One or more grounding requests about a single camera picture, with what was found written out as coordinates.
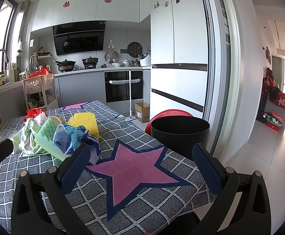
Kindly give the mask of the blue wrapper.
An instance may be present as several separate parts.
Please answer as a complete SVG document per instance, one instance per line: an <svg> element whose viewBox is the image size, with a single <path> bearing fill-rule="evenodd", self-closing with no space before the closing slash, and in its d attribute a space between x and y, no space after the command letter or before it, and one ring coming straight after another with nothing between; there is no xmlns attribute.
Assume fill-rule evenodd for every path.
<svg viewBox="0 0 285 235"><path fill-rule="evenodd" d="M56 152L53 156L61 161L73 154L82 143L90 146L88 163L95 165L99 161L99 154L101 152L99 141L84 126L58 125L52 142L56 147Z"/></svg>

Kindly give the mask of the green sponge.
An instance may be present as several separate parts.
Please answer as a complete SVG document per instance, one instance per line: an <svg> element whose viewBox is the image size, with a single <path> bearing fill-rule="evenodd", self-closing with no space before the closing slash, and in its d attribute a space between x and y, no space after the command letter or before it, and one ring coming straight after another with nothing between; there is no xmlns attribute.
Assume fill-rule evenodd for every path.
<svg viewBox="0 0 285 235"><path fill-rule="evenodd" d="M34 137L34 141L46 152L58 158L60 161L70 157L72 154L64 154L54 143L53 136L60 124L53 123L50 119L46 119L39 132Z"/></svg>

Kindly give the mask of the red snack bag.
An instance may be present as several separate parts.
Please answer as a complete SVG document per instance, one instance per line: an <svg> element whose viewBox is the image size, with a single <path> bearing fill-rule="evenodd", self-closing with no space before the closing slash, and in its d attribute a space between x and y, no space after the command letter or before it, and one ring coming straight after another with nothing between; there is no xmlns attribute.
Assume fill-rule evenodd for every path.
<svg viewBox="0 0 285 235"><path fill-rule="evenodd" d="M29 109L27 110L27 115L24 118L24 122L26 122L28 118L35 118L40 114L44 114L45 116L47 116L45 111L40 108Z"/></svg>

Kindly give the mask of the yellow sponge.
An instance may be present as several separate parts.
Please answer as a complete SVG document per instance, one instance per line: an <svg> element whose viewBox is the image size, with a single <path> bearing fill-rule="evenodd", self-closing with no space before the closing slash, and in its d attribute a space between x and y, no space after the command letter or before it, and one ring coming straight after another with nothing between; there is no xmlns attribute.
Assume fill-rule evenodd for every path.
<svg viewBox="0 0 285 235"><path fill-rule="evenodd" d="M75 113L68 121L67 124L73 127L83 126L90 134L99 139L99 129L95 114L92 112L79 112Z"/></svg>

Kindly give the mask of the green white plastic bag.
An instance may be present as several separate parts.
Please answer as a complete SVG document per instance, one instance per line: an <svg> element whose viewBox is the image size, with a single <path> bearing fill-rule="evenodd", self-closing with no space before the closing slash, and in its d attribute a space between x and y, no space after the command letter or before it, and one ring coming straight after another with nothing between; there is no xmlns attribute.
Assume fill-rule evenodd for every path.
<svg viewBox="0 0 285 235"><path fill-rule="evenodd" d="M47 154L47 152L34 141L42 125L44 125L44 122L44 120L28 118L24 126L10 138L13 143L12 154L20 154L21 156Z"/></svg>

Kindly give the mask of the white paper cup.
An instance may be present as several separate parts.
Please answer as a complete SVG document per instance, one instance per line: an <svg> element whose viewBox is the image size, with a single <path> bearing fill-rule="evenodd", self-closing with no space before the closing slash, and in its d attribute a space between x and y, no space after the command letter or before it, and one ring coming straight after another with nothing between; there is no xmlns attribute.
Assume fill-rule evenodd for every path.
<svg viewBox="0 0 285 235"><path fill-rule="evenodd" d="M49 116L48 119L56 124L66 124L65 118L61 115Z"/></svg>

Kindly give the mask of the black trash bin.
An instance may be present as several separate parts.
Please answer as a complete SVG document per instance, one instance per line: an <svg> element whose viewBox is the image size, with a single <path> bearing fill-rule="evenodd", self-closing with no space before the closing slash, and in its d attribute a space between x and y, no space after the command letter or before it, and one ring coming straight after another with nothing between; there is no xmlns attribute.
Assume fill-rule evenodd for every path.
<svg viewBox="0 0 285 235"><path fill-rule="evenodd" d="M192 148L207 145L210 125L207 121L190 116L160 117L151 123L151 136L168 149L192 160Z"/></svg>

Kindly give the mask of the beige storage trolley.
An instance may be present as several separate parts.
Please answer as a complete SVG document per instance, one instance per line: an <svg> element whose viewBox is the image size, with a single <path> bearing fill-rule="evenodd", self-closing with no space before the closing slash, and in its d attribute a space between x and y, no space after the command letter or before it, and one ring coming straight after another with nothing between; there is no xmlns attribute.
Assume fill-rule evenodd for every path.
<svg viewBox="0 0 285 235"><path fill-rule="evenodd" d="M55 91L54 74L22 80L24 101L27 110L40 108L44 111L59 107Z"/></svg>

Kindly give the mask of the red basket on trolley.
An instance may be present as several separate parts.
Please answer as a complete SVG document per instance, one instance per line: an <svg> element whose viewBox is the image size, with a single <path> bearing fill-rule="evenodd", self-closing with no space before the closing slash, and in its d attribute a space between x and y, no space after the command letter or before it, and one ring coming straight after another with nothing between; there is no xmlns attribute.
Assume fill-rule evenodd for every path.
<svg viewBox="0 0 285 235"><path fill-rule="evenodd" d="M49 75L49 70L47 68L42 68L42 69L34 72L33 74L30 74L28 76L28 79L35 78L38 76L43 76L43 75Z"/></svg>

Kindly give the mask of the cardboard box on floor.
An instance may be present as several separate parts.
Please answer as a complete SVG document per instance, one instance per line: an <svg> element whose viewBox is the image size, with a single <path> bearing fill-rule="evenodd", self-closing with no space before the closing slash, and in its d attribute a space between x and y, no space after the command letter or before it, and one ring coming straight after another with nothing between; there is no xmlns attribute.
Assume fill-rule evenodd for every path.
<svg viewBox="0 0 285 235"><path fill-rule="evenodd" d="M141 123L149 122L150 105L145 102L135 103L135 116Z"/></svg>

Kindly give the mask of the black wok on stove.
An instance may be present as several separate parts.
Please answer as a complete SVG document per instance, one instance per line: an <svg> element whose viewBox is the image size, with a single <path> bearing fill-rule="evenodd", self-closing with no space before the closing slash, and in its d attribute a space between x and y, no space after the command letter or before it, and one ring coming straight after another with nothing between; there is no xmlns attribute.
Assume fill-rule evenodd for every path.
<svg viewBox="0 0 285 235"><path fill-rule="evenodd" d="M64 61L55 61L55 64L58 66L60 72L70 72L74 70L76 61L64 60Z"/></svg>

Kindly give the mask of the white refrigerator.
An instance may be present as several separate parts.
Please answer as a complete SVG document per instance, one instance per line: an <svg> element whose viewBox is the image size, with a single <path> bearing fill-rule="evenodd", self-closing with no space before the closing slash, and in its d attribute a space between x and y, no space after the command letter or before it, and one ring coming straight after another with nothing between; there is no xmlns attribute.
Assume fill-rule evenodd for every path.
<svg viewBox="0 0 285 235"><path fill-rule="evenodd" d="M208 88L208 0L150 0L150 116L203 118Z"/></svg>

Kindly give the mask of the black pot on stove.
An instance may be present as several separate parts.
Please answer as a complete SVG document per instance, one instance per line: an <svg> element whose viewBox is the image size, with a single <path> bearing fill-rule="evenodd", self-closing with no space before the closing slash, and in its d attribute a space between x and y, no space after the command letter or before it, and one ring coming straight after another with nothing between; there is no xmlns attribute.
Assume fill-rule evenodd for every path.
<svg viewBox="0 0 285 235"><path fill-rule="evenodd" d="M98 63L98 58L97 57L83 58L82 62L83 62L84 68L86 70L88 70L88 69L95 69L96 65Z"/></svg>

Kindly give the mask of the white rice cooker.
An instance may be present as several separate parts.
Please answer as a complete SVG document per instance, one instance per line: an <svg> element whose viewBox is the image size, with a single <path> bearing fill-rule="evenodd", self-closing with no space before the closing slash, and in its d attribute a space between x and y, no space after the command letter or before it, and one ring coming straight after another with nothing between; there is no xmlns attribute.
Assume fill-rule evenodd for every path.
<svg viewBox="0 0 285 235"><path fill-rule="evenodd" d="M148 53L143 54L140 57L140 66L150 67L151 66L151 55Z"/></svg>

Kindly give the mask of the black range hood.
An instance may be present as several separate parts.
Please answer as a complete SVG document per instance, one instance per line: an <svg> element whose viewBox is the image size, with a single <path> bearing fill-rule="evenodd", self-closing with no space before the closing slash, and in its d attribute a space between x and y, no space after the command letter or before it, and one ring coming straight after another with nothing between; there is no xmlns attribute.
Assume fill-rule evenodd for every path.
<svg viewBox="0 0 285 235"><path fill-rule="evenodd" d="M106 21L80 21L53 26L56 54L103 50L105 28Z"/></svg>

